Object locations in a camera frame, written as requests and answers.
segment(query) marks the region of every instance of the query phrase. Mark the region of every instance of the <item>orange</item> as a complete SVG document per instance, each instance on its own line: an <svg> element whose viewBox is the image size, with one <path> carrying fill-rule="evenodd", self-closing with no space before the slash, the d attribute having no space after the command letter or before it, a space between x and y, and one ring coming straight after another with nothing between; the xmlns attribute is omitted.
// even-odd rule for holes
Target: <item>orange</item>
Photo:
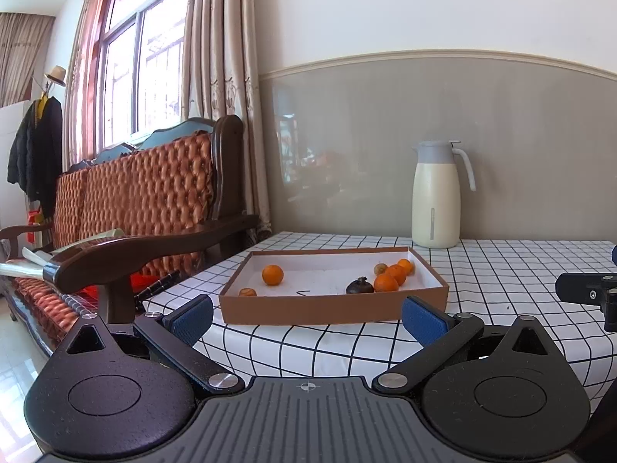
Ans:
<svg viewBox="0 0 617 463"><path fill-rule="evenodd" d="M283 276L283 270L277 265L268 265L261 271L261 278L267 285L279 285Z"/></svg>
<svg viewBox="0 0 617 463"><path fill-rule="evenodd" d="M245 287L245 289L240 289L240 296L256 296L257 293L255 289L251 289L250 287Z"/></svg>
<svg viewBox="0 0 617 463"><path fill-rule="evenodd" d="M397 265L402 266L407 272L407 275L413 275L413 273L416 271L415 263L413 261L409 261L408 259L399 259Z"/></svg>
<svg viewBox="0 0 617 463"><path fill-rule="evenodd" d="M399 284L399 286L404 284L405 278L407 278L406 270L400 265L388 266L388 269L386 270L386 275L390 275L396 278L396 281Z"/></svg>
<svg viewBox="0 0 617 463"><path fill-rule="evenodd" d="M373 287L375 287L375 292L398 291L399 283L393 276L382 273L381 275L377 275L375 278Z"/></svg>

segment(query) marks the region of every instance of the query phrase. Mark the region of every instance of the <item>brown cardboard tray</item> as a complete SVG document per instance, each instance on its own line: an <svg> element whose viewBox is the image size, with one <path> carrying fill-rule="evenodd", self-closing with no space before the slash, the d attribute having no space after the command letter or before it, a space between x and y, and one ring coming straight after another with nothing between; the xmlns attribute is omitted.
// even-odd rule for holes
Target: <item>brown cardboard tray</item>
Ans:
<svg viewBox="0 0 617 463"><path fill-rule="evenodd" d="M360 276L373 283L373 267L407 258L416 270L396 292L346 294ZM285 277L267 286L261 270L279 265ZM239 296L251 287L255 296ZM415 295L445 311L448 284L408 247L341 248L336 250L253 251L240 264L219 295L223 320L229 324L308 325L399 320L403 300Z"/></svg>

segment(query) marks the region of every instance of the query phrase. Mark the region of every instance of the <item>straw hat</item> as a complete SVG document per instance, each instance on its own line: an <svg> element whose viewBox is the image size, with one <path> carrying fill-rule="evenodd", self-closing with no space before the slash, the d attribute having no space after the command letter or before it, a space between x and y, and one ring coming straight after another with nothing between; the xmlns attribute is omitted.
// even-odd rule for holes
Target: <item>straw hat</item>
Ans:
<svg viewBox="0 0 617 463"><path fill-rule="evenodd" d="M66 76L66 73L66 69L60 66L54 66L49 73L45 73L45 76L53 83L57 83L58 85L66 87L67 85L66 83L64 83L64 77Z"/></svg>

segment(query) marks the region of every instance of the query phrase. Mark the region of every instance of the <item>sofa cushion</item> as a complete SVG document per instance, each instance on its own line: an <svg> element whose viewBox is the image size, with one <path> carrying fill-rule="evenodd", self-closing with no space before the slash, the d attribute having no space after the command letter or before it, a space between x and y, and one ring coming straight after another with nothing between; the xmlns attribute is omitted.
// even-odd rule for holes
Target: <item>sofa cushion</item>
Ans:
<svg viewBox="0 0 617 463"><path fill-rule="evenodd" d="M131 181L125 233L181 233L207 217L214 196L210 134L198 132L126 160ZM192 275L201 260L200 252L167 256L148 263L142 273L163 277L180 270Z"/></svg>
<svg viewBox="0 0 617 463"><path fill-rule="evenodd" d="M89 169L82 169L58 178L56 211L54 213L54 248L79 240L79 227Z"/></svg>
<svg viewBox="0 0 617 463"><path fill-rule="evenodd" d="M15 284L24 303L31 309L47 335L60 342L78 318L58 294L35 278L16 278Z"/></svg>
<svg viewBox="0 0 617 463"><path fill-rule="evenodd" d="M114 228L126 232L124 218L130 180L129 157L120 157L89 169L79 240Z"/></svg>

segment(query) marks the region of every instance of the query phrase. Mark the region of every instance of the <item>table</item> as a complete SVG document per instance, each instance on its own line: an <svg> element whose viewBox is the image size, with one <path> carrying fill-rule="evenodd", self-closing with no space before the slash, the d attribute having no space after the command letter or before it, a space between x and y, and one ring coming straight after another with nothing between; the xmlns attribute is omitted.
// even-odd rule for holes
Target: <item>table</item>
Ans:
<svg viewBox="0 0 617 463"><path fill-rule="evenodd" d="M592 410L617 376L617 333L604 332L599 309L562 303L562 272L615 272L608 241L463 240L449 249L414 246L410 238L278 233L249 250L412 245L450 284L446 312L472 312L488 324L537 317L563 352L591 399ZM195 345L248 381L251 376L373 377L421 346L400 321L315 326L227 325L218 294L248 251L182 281L144 303L167 314L199 294L215 305L214 324Z"/></svg>

